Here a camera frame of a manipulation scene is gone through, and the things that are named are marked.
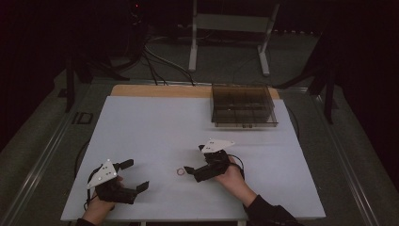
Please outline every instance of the black cable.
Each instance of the black cable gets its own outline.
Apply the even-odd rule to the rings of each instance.
[[[152,79],[155,82],[155,85],[158,86],[158,82],[156,81],[155,74],[153,73],[153,67],[152,67],[152,65],[150,63],[150,60],[147,58],[147,56],[144,53],[143,53],[142,56],[147,60],[148,66],[150,67],[150,72],[151,72],[151,75],[152,75]]]
[[[306,78],[313,77],[316,74],[323,73],[325,71],[325,65],[316,66],[308,71],[302,72],[300,75],[278,85],[273,85],[274,89],[287,89],[294,84],[303,81]]]
[[[234,154],[229,154],[228,153],[227,155],[231,156],[231,157],[234,157],[234,158],[238,159],[241,162],[241,167],[238,164],[232,163],[232,162],[230,163],[230,165],[237,167],[240,170],[241,175],[243,176],[243,179],[246,180],[246,175],[244,174],[244,163],[243,163],[243,161],[239,157],[235,156]]]
[[[89,199],[87,202],[85,202],[85,204],[83,205],[83,208],[85,208],[85,210],[87,210],[88,205],[90,204],[90,202],[92,200],[94,200],[97,197],[97,195],[93,196],[91,199]]]
[[[129,62],[123,63],[117,66],[112,66],[111,69],[114,71],[125,70],[129,67],[135,66],[138,63],[138,59],[130,59]]]
[[[142,62],[141,63],[150,68],[150,71],[152,72],[152,77],[157,76],[158,78],[162,79],[162,81],[164,82],[164,85],[168,86],[168,82],[161,75],[159,75],[158,72],[155,70],[155,68],[152,66],[151,61],[153,61],[153,60],[148,58],[146,53],[144,53],[144,52],[143,52],[143,57],[147,60],[148,64],[144,64]]]
[[[114,78],[115,80],[118,80],[118,81],[129,81],[130,80],[130,78],[123,77],[120,74],[114,72],[114,70],[112,69],[112,66],[105,65],[102,62],[97,62],[96,60],[92,59],[90,56],[88,56],[84,53],[78,52],[78,57],[81,57],[82,59],[84,59],[86,61],[87,64],[102,71],[103,73]]]
[[[254,60],[257,56],[253,56],[249,59],[247,59],[244,63],[242,63],[236,70],[234,70],[234,72],[232,72],[232,83],[234,84],[234,79],[235,79],[235,75],[237,72],[239,72],[246,64],[248,64],[250,61]]]
[[[289,106],[286,106],[286,107],[287,107],[288,111],[291,113],[291,115],[294,118],[295,125],[296,125],[295,133],[296,133],[296,137],[299,139],[300,134],[299,134],[299,122],[298,122],[298,119],[296,118],[296,115],[294,114],[294,111]]]
[[[161,58],[161,57],[159,57],[157,55],[155,55],[154,53],[149,51],[149,49],[147,47],[145,47],[144,52],[149,54],[149,55],[151,55],[151,56],[153,56],[153,57],[155,57],[155,58],[157,58],[157,59],[159,59],[159,60],[161,60],[162,62],[165,62],[168,66],[180,71],[183,75],[185,75],[190,80],[191,85],[193,87],[196,86],[194,84],[194,80],[193,80],[193,77],[192,77],[191,73],[189,73],[187,70],[185,70],[185,69],[183,69],[183,68],[181,68],[181,67],[179,67],[179,66],[177,66],[177,65],[175,65],[175,64],[173,64],[173,63],[171,63],[171,62],[169,62],[169,61],[167,61],[167,60],[165,60],[165,59],[163,59],[163,58]]]
[[[243,163],[243,161],[239,158],[239,157],[237,157],[237,156],[235,156],[234,154],[227,154],[228,156],[231,156],[231,157],[234,157],[234,158],[236,158],[236,159],[238,159],[240,162],[241,162],[241,169],[243,169],[244,170],[244,163]]]
[[[80,148],[79,153],[77,154],[77,156],[75,158],[75,164],[74,164],[74,169],[73,169],[73,177],[74,178],[76,178],[76,175],[77,175],[77,163],[79,161],[79,157],[82,154],[83,150],[85,150],[85,148],[89,142],[90,142],[90,139],[88,141],[86,141],[85,144],[83,144],[82,148]]]

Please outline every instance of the small ring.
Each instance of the small ring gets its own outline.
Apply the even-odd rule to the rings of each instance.
[[[177,172],[177,174],[178,174],[179,176],[184,175],[184,169],[183,169],[183,168],[178,168],[178,169],[176,170],[176,172]]]

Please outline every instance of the table leg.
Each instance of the table leg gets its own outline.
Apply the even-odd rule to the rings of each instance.
[[[188,70],[194,72],[197,67],[197,0],[193,0],[193,35],[191,38],[190,60]]]
[[[270,36],[273,31],[273,26],[276,21],[278,11],[279,11],[279,4],[276,4],[273,8],[272,15],[269,17],[270,20],[266,26],[266,32],[263,43],[258,46],[259,60],[261,61],[262,73],[264,76],[270,75],[269,65],[267,64],[267,59],[266,59],[266,47],[267,43],[270,40]]]

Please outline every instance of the white tabletop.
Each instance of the white tabletop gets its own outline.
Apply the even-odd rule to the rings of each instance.
[[[239,156],[246,181],[271,204],[296,218],[323,218],[325,212],[282,100],[275,100],[277,127],[216,128],[209,98],[108,97],[61,220],[83,213],[91,172],[110,159],[133,158],[119,175],[127,188],[150,181],[135,204],[117,204],[107,219],[118,221],[239,220],[242,204],[214,179],[197,183],[178,175],[183,166],[204,166],[198,146],[209,138],[233,140],[225,151]]]

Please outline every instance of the transparent container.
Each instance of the transparent container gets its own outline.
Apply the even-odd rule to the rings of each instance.
[[[212,85],[215,127],[276,127],[274,104],[267,87]]]

